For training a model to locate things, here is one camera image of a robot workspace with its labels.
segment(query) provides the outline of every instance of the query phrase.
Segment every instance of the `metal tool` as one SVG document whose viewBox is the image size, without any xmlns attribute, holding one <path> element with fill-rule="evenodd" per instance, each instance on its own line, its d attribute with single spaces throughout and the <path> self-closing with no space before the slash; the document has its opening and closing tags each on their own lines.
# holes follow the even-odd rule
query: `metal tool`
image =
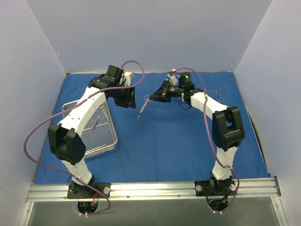
<svg viewBox="0 0 301 226">
<path fill-rule="evenodd" d="M 144 111 L 144 109 L 145 109 L 146 105 L 148 104 L 148 102 L 152 101 L 152 100 L 150 100 L 150 96 L 149 95 L 145 95 L 143 99 L 145 100 L 145 102 L 144 102 L 144 104 L 143 104 L 143 106 L 142 106 L 142 108 L 141 108 L 141 110 L 140 110 L 140 112 L 138 114 L 138 119 L 139 119 L 141 113 Z"/>
<path fill-rule="evenodd" d="M 215 93 L 218 97 L 221 96 L 221 89 L 220 88 L 216 88 L 216 90 L 210 90 L 210 91 L 207 91 L 207 93 Z"/>
<path fill-rule="evenodd" d="M 97 116 L 96 121 L 94 122 L 94 124 L 93 124 L 93 126 L 92 126 L 91 133 L 93 133 L 93 130 L 95 129 L 95 127 L 96 127 L 96 125 L 97 125 L 99 119 L 100 119 L 100 114 Z"/>
</svg>

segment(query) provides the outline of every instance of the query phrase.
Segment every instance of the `gray floor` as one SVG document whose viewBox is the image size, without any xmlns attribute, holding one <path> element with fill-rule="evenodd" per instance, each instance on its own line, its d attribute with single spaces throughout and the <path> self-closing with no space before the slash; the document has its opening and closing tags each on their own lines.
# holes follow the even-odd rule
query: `gray floor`
<svg viewBox="0 0 301 226">
<path fill-rule="evenodd" d="M 237 198 L 213 214 L 205 200 L 114 201 L 105 213 L 79 218 L 75 202 L 36 202 L 30 226 L 278 226 L 270 198 Z"/>
</svg>

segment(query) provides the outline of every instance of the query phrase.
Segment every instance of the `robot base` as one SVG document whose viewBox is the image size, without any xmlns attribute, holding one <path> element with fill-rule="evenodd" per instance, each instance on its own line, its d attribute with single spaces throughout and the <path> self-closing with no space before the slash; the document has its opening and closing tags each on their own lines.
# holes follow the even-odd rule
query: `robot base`
<svg viewBox="0 0 301 226">
<path fill-rule="evenodd" d="M 110 197 L 110 190 L 111 190 L 110 183 L 96 183 L 94 182 L 94 177 L 92 177 L 89 185 L 97 189 L 101 193 L 103 193 L 106 197 L 108 198 Z M 94 195 L 95 195 L 95 191 L 91 190 L 90 188 L 72 182 L 69 185 L 67 199 L 88 199 L 88 198 L 94 198 Z"/>
</svg>

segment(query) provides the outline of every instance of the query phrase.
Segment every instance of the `blue mat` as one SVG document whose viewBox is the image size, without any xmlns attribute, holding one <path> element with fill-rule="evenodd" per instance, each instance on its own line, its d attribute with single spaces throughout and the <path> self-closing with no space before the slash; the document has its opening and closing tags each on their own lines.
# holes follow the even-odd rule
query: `blue mat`
<svg viewBox="0 0 301 226">
<path fill-rule="evenodd" d="M 196 75 L 191 75 L 196 88 L 203 88 Z M 234 169 L 241 178 L 269 177 L 262 159 L 251 122 L 239 93 L 233 73 L 201 73 L 207 90 L 221 89 L 224 104 L 240 108 L 246 138 L 235 155 Z M 58 98 L 55 113 L 62 105 L 79 99 L 95 74 L 67 75 Z M 136 83 L 141 74 L 135 74 Z M 166 73 L 148 73 L 136 88 L 136 109 L 116 107 L 108 100 L 112 120 L 118 136 L 116 149 L 86 159 L 97 182 L 156 182 L 194 181 L 210 178 L 214 157 L 207 139 L 203 113 L 195 108 L 183 110 L 178 102 L 149 102 L 139 120 L 137 115 L 144 103 L 162 84 Z M 215 93 L 209 95 L 219 100 Z M 43 163 L 65 169 L 50 153 L 48 139 L 41 156 Z M 39 167 L 34 183 L 66 183 L 68 175 Z"/>
</svg>

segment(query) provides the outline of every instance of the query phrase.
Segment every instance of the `robotic arm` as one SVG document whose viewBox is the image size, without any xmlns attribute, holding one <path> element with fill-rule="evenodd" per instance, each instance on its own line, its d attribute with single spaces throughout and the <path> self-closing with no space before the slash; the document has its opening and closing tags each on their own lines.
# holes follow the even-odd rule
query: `robotic arm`
<svg viewBox="0 0 301 226">
<path fill-rule="evenodd" d="M 51 124 L 48 128 L 50 151 L 62 161 L 70 173 L 86 184 L 94 182 L 84 160 L 86 147 L 80 138 L 86 123 L 109 97 L 114 98 L 117 106 L 136 108 L 135 88 L 108 90 L 92 98 L 88 97 L 104 88 L 129 86 L 133 77 L 133 73 L 124 73 L 123 69 L 110 65 L 106 74 L 90 81 L 79 103 L 85 99 L 87 101 L 69 112 L 57 125 Z M 72 180 L 79 192 L 88 192 L 83 184 L 75 178 Z"/>
<path fill-rule="evenodd" d="M 179 74 L 179 85 L 176 85 L 178 79 L 174 74 L 170 73 L 168 77 L 169 79 L 163 82 L 161 87 L 149 97 L 149 100 L 169 103 L 173 97 L 181 97 L 183 102 L 203 111 L 206 100 L 205 94 L 203 90 L 194 87 L 190 73 Z M 206 115 L 213 121 L 212 137 L 217 146 L 217 160 L 211 172 L 209 185 L 201 183 L 202 186 L 196 188 L 196 195 L 230 194 L 231 190 L 235 190 L 232 172 L 229 168 L 223 168 L 219 162 L 223 166 L 232 167 L 235 152 L 241 140 L 245 138 L 245 130 L 237 107 L 222 105 L 208 96 L 207 100 Z M 204 187 L 207 187 L 207 191 L 202 194 Z"/>
</svg>

